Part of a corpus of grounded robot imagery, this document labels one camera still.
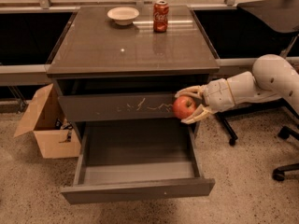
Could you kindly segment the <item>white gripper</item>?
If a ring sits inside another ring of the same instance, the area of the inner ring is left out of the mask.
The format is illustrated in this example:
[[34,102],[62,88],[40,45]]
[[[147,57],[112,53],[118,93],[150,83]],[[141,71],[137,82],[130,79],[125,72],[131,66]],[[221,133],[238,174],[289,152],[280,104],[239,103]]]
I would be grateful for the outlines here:
[[181,96],[189,96],[196,99],[204,97],[206,104],[206,106],[199,105],[191,115],[181,121],[185,124],[193,124],[208,118],[214,113],[223,112],[235,106],[228,81],[224,78],[213,80],[203,86],[190,86],[179,90],[175,94],[176,98]]

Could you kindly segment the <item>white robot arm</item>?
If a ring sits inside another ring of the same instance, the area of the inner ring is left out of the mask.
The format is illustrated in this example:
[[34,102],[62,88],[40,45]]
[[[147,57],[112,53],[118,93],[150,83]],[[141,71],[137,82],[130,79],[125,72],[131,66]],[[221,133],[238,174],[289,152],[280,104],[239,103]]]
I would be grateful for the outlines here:
[[284,58],[268,54],[258,58],[250,72],[213,80],[202,86],[190,86],[178,91],[175,97],[183,95],[203,101],[192,114],[181,120],[185,124],[206,119],[236,105],[280,98],[299,114],[299,74]]

